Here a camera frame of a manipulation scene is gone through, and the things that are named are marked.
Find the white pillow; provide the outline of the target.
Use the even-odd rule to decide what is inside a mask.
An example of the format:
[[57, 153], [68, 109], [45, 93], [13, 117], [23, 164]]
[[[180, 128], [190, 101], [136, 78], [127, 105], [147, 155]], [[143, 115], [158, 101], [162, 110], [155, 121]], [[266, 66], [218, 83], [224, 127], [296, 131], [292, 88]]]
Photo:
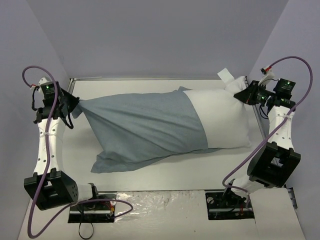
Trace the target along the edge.
[[204, 129], [209, 149], [248, 147], [249, 117], [245, 104], [234, 97], [246, 88], [244, 76], [234, 78], [224, 68], [217, 74], [223, 89], [185, 90]]

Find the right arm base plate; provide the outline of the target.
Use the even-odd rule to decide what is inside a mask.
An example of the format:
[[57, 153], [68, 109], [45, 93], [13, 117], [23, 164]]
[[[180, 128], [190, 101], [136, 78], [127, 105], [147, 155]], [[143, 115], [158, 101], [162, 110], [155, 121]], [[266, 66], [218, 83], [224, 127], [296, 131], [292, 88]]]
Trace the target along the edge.
[[206, 191], [205, 192], [207, 218], [209, 221], [223, 220], [245, 220], [254, 219], [255, 215], [252, 205], [246, 206], [246, 200], [238, 196], [227, 196], [224, 198], [224, 192]]

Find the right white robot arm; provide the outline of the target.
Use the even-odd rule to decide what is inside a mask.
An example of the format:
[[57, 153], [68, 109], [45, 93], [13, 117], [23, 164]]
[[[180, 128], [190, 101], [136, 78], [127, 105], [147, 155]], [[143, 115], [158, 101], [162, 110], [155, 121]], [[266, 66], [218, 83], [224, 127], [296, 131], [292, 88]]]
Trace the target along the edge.
[[280, 78], [269, 91], [263, 83], [252, 81], [234, 97], [247, 105], [267, 108], [269, 134], [249, 157], [246, 174], [225, 183], [222, 202], [229, 207], [239, 200], [248, 201], [260, 189], [281, 188], [301, 160], [292, 143], [292, 120], [295, 102], [291, 100], [295, 82]]

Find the blue pillowcase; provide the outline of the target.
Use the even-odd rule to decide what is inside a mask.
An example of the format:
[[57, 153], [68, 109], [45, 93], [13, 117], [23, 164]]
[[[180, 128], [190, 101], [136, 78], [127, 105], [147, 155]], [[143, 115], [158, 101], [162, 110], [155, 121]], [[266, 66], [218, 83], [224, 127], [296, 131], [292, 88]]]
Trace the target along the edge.
[[170, 156], [215, 152], [185, 88], [167, 93], [128, 93], [80, 100], [102, 152], [91, 171], [129, 172]]

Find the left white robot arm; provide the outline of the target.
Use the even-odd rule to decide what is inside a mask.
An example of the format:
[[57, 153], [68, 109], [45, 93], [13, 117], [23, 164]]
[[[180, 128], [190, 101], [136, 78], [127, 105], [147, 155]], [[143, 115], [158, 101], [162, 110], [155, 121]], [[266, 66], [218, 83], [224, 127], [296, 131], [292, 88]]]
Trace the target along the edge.
[[96, 186], [77, 184], [63, 169], [63, 136], [66, 128], [74, 127], [71, 113], [79, 98], [46, 77], [33, 90], [43, 93], [44, 106], [33, 108], [39, 131], [38, 156], [33, 175], [24, 179], [24, 189], [42, 211], [81, 201], [89, 209], [97, 208], [101, 197]]

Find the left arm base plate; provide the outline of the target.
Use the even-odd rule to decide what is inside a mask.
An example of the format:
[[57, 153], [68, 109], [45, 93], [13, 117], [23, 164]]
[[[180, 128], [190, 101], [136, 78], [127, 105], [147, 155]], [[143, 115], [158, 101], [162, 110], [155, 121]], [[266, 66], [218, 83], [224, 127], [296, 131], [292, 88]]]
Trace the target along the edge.
[[72, 206], [68, 212], [68, 224], [113, 223], [115, 207], [109, 202], [92, 202]]

